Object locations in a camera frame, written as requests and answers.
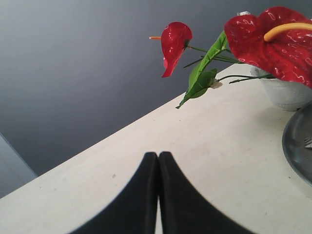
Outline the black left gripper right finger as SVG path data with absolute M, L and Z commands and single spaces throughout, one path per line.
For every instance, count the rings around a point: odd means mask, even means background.
M 164 234 L 251 234 L 209 203 L 181 171 L 170 152 L 158 157 Z

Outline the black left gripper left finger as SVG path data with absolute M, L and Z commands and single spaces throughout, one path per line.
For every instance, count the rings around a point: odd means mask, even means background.
M 157 154 L 144 155 L 136 172 L 117 197 L 73 234 L 153 234 L 158 201 Z

